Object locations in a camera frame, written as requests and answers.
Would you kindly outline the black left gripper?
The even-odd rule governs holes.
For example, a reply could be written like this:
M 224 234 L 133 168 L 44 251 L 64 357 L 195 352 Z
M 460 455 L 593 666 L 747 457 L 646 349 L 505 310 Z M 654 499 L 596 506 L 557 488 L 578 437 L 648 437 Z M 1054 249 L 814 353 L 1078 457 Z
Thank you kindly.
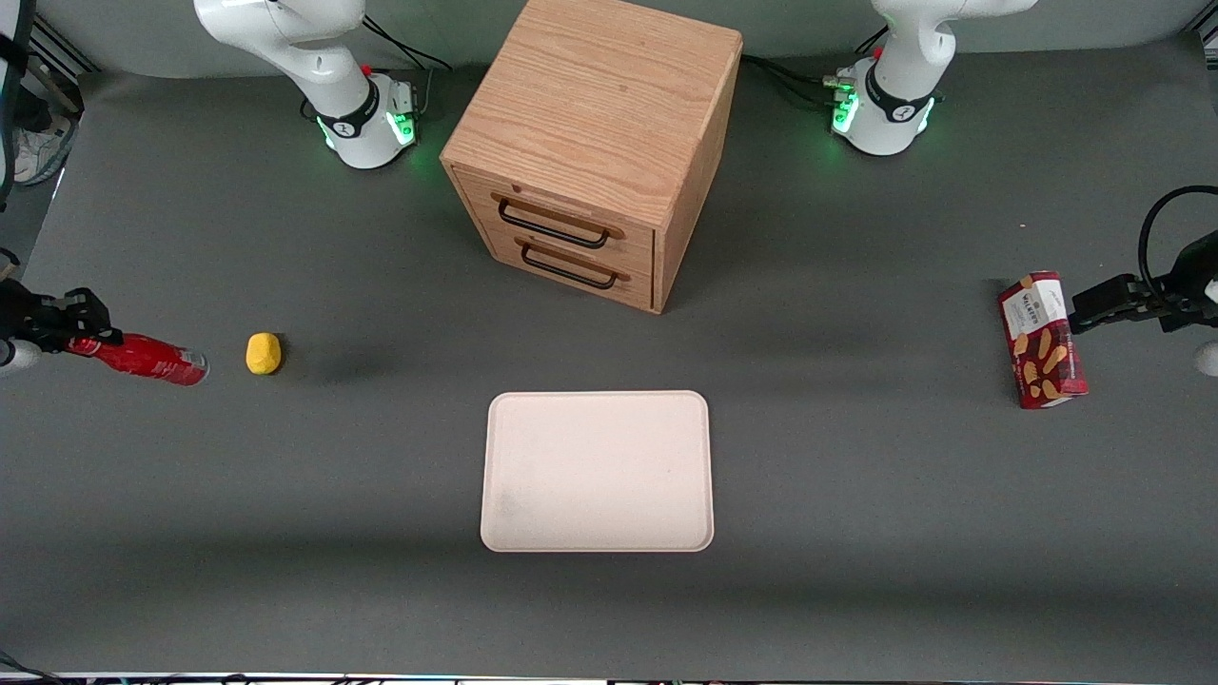
M 1217 328 L 1216 303 L 1217 233 L 1199 238 L 1183 247 L 1169 273 L 1153 278 L 1163 300 L 1160 318 L 1162 333 L 1188 325 Z M 1100 325 L 1153 321 L 1160 313 L 1145 307 L 1140 279 L 1114 275 L 1073 296 L 1069 314 L 1071 334 L 1082 335 Z

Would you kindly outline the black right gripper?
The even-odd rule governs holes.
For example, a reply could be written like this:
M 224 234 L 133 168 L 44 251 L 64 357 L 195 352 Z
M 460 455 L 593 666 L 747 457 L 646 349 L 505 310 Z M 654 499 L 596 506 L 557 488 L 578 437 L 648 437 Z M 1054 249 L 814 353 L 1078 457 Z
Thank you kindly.
M 110 323 L 108 308 L 86 286 L 58 299 L 30 293 L 19 282 L 1 282 L 1 339 L 6 342 L 34 342 L 44 353 L 62 353 L 69 347 L 72 330 L 80 332 L 83 345 L 121 346 L 125 334 Z

